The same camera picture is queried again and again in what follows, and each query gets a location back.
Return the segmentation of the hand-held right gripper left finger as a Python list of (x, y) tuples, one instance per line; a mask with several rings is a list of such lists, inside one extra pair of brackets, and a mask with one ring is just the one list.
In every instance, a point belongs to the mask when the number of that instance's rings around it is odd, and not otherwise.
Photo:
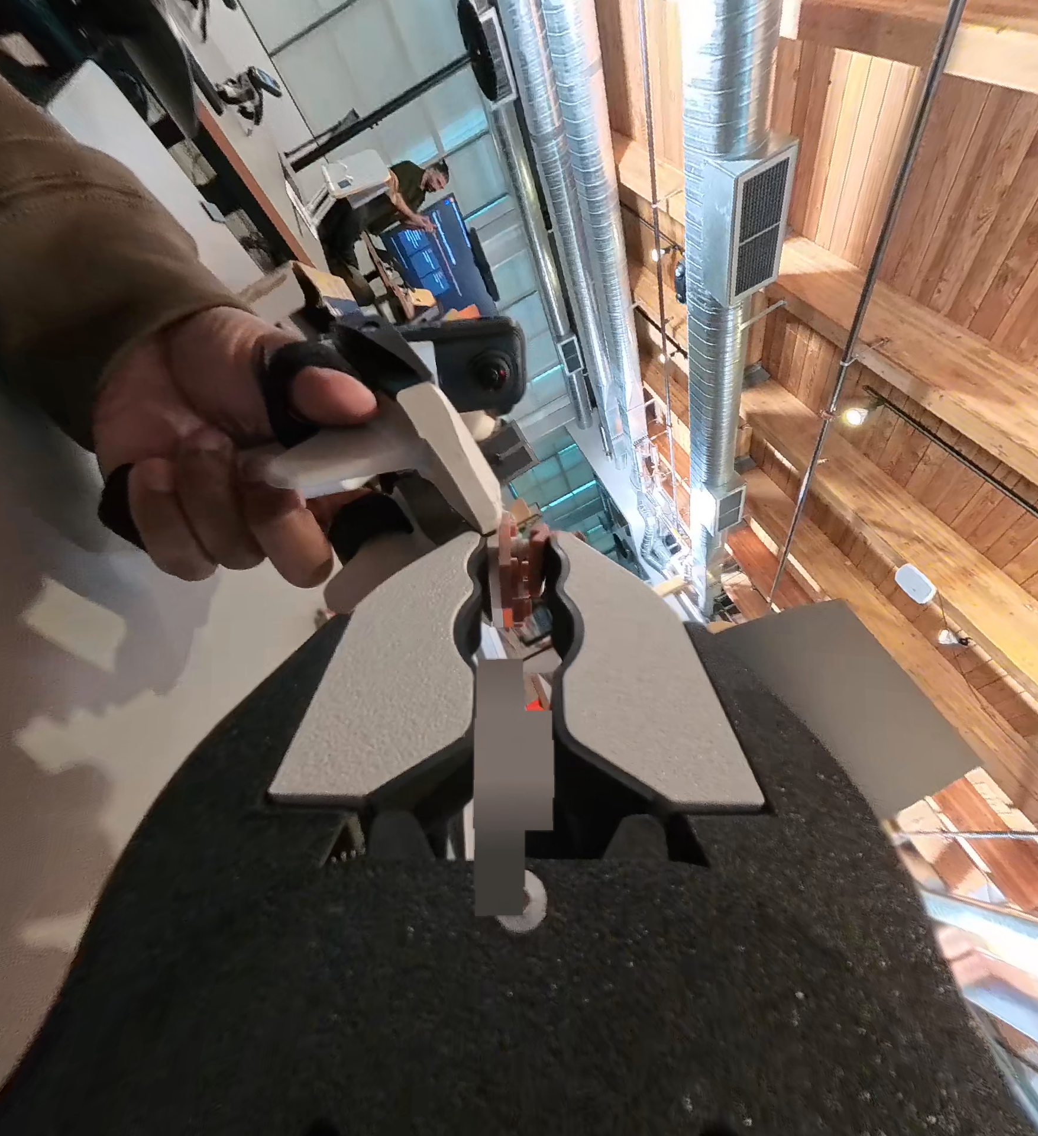
[(361, 600), (270, 785), (283, 803), (361, 805), (451, 755), (472, 722), (472, 666), (457, 619), (478, 611), (462, 534)]

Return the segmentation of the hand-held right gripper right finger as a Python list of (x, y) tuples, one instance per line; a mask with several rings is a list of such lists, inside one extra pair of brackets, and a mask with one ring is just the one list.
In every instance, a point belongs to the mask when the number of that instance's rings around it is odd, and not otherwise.
[(765, 796), (680, 617), (571, 534), (545, 554), (558, 737), (650, 803), (757, 812)]

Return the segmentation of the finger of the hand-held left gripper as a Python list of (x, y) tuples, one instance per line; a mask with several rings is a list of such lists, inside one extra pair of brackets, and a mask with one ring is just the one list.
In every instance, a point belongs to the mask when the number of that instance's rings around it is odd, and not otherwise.
[(416, 470), (474, 531), (496, 533), (503, 517), (497, 476), (444, 392), (419, 383), (401, 390), (396, 403), (422, 443)]

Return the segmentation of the orange toy brick assembly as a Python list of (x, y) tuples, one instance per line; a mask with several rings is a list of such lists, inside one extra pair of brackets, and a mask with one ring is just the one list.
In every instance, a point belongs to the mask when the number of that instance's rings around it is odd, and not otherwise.
[(514, 630), (531, 616), (544, 586), (550, 538), (546, 524), (521, 531), (510, 511), (487, 538), (491, 623), (497, 630)]

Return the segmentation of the person's left forearm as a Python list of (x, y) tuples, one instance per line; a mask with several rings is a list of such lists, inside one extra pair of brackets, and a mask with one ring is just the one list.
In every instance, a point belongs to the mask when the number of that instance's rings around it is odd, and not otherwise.
[(91, 450), (114, 362), (220, 306), (242, 308), (129, 169), (0, 77), (0, 379)]

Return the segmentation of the grey desk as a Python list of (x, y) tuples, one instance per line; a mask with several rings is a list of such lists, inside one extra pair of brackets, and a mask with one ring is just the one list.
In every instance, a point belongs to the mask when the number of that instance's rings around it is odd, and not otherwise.
[(157, 568), (129, 470), (0, 379), (0, 1089), (141, 816), (312, 632), (307, 588), (269, 561)]

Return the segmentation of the person's left hand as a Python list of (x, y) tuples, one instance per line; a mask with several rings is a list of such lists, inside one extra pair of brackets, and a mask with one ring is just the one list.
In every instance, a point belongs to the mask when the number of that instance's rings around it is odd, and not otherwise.
[(95, 454), (107, 474), (129, 463), (129, 513), (162, 573), (194, 582), (269, 561), (298, 588), (329, 578), (325, 526), (360, 492), (308, 501), (267, 484), (245, 456), (273, 442), (260, 366), (298, 341), (221, 306), (148, 336), (104, 378)]

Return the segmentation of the monitor with blue screen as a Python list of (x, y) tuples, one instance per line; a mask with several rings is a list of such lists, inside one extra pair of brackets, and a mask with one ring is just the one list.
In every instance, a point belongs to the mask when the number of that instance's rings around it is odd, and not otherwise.
[(380, 235), (405, 285), (430, 292), (441, 314), (474, 306), (480, 316), (495, 316), (497, 299), (484, 279), (455, 197), (447, 193), (425, 206), (422, 215), (432, 232), (401, 224)]

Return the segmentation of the white box device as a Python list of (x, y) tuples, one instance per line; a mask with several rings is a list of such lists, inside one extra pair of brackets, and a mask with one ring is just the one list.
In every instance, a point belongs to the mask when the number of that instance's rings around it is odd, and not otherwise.
[(387, 192), (390, 166), (376, 150), (365, 150), (335, 162), (323, 162), (329, 206), (344, 201), (357, 209)]

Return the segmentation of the small metal vent grille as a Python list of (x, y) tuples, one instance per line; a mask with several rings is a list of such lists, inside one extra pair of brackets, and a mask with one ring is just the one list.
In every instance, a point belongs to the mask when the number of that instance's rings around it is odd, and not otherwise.
[(745, 509), (746, 483), (740, 478), (714, 486), (690, 488), (690, 528), (720, 536), (739, 525)]

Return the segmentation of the dark legged robot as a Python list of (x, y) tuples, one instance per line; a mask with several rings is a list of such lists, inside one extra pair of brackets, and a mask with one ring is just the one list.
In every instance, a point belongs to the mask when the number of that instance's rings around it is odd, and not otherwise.
[(266, 97), (281, 99), (284, 95), (282, 84), (269, 72), (256, 66), (246, 67), (231, 78), (215, 85), (223, 105), (235, 108), (238, 115), (253, 127), (263, 122), (263, 100)]

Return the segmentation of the black pole with disc top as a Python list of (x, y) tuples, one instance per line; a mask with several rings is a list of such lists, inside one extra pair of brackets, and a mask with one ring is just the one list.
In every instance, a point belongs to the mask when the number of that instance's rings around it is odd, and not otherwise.
[(450, 78), (464, 69), (472, 72), (472, 77), (482, 92), (482, 97), (492, 108), (509, 105), (518, 97), (514, 72), (499, 11), (485, 2), (460, 1), (457, 5), (457, 22), (464, 44), (464, 52), (444, 64), (438, 70), (419, 80), (396, 97), (378, 106), (369, 114), (355, 117), (344, 125), (330, 127), (309, 142), (284, 153), (288, 167), (295, 173), (312, 167), (330, 153), (352, 143), (380, 125), (382, 122), (413, 105), (424, 95), (440, 87)]

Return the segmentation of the slim metal duct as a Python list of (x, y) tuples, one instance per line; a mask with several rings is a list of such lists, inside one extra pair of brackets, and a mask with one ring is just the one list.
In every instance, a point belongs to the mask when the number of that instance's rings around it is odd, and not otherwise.
[(630, 435), (631, 412), (641, 408), (641, 371), (596, 7), (544, 1), (539, 8), (580, 210), (583, 264), (609, 358), (606, 402), (620, 432)]
[(580, 206), (568, 158), (549, 33), (538, 2), (494, 2), (514, 97), (496, 112), (499, 145), (514, 187), (542, 309), (574, 423), (595, 424), (587, 366), (604, 360), (583, 259)]

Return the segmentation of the large metal duct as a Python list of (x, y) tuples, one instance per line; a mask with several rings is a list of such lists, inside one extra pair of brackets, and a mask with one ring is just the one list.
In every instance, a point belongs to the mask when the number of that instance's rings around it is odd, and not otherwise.
[[(684, 258), (687, 309), (689, 493), (740, 477), (736, 470), (742, 381), (747, 367), (751, 295), (718, 304), (698, 277), (701, 178), (712, 158), (763, 153), (781, 2), (680, 2), (683, 59)], [(690, 573), (706, 621), (723, 595), (725, 534), (690, 528)]]

